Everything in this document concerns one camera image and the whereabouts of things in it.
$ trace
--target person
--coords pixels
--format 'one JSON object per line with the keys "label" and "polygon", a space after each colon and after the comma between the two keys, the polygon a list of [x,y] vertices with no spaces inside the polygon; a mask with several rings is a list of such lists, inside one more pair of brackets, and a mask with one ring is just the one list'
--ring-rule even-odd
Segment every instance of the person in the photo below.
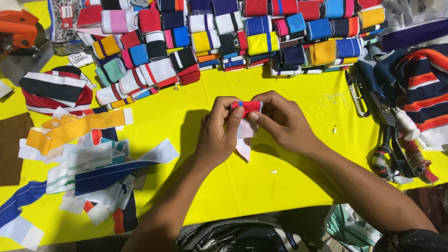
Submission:
{"label": "person", "polygon": [[[244,109],[236,107],[230,111],[229,107],[239,101],[229,96],[216,98],[210,114],[202,118],[194,154],[179,167],[179,176],[142,216],[123,252],[180,250],[176,239],[199,187],[207,175],[235,150],[237,129]],[[345,201],[384,235],[374,251],[448,251],[448,242],[408,196],[327,147],[314,135],[297,103],[286,100],[275,91],[256,95],[252,101],[262,101],[263,109],[261,113],[251,112],[249,119],[270,133],[285,150],[318,162],[319,169]],[[300,237],[266,223],[219,223],[215,222],[211,229],[199,232],[202,237],[190,250],[298,249]]]}

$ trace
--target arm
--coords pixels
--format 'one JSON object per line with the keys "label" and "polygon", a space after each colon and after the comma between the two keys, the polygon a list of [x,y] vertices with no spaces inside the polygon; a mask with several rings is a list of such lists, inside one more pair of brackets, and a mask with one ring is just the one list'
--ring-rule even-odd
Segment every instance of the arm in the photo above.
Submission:
{"label": "arm", "polygon": [[249,118],[268,131],[284,149],[319,162],[320,170],[350,206],[382,233],[435,227],[404,193],[327,147],[313,133],[299,106],[274,91],[255,96],[262,113]]}
{"label": "arm", "polygon": [[129,237],[123,252],[176,251],[175,241],[194,196],[207,175],[234,151],[237,129],[244,108],[230,113],[226,108],[236,97],[217,97],[209,115],[202,118],[198,144],[192,156],[172,174],[164,194],[155,199],[152,208],[143,215]]}

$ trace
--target brown fabric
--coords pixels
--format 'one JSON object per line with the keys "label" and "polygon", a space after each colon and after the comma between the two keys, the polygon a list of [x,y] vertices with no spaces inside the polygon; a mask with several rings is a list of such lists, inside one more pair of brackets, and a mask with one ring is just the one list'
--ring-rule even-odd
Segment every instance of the brown fabric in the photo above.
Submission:
{"label": "brown fabric", "polygon": [[293,46],[298,45],[298,44],[299,44],[298,40],[285,41],[285,42],[280,43],[280,49],[293,47]]}
{"label": "brown fabric", "polygon": [[0,186],[18,186],[23,159],[19,154],[19,140],[27,138],[34,127],[30,113],[23,113],[0,121]]}

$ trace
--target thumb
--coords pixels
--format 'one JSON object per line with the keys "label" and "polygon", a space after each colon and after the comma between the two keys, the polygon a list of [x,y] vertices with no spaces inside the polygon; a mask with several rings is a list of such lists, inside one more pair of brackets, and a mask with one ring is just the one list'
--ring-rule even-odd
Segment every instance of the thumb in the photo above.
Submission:
{"label": "thumb", "polygon": [[260,112],[250,112],[249,119],[256,122],[271,135],[275,134],[279,129],[279,125],[276,122]]}
{"label": "thumb", "polygon": [[237,131],[238,126],[241,122],[241,117],[243,116],[244,108],[239,106],[236,107],[232,113],[230,114],[230,117],[227,120],[227,130],[225,132],[225,135],[230,138],[237,138]]}

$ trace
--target finger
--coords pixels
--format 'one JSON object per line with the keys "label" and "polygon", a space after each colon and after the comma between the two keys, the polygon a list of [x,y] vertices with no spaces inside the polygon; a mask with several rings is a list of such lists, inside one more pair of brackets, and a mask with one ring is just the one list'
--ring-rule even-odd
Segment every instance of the finger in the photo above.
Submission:
{"label": "finger", "polygon": [[254,96],[251,101],[262,101],[263,107],[266,106],[268,109],[286,111],[289,107],[289,100],[273,90]]}
{"label": "finger", "polygon": [[226,118],[230,114],[230,110],[228,109],[230,105],[234,102],[240,101],[242,100],[234,96],[218,96],[213,103],[213,107],[211,108],[210,117],[212,120]]}
{"label": "finger", "polygon": [[227,130],[224,133],[224,137],[230,138],[230,139],[237,138],[238,126],[240,125],[241,118],[243,117],[243,113],[244,113],[243,107],[236,107],[232,111],[232,114],[230,114],[230,117],[227,120]]}
{"label": "finger", "polygon": [[260,112],[250,112],[248,115],[249,119],[256,122],[263,129],[265,129],[269,134],[274,135],[281,129],[281,125],[274,122],[267,115]]}

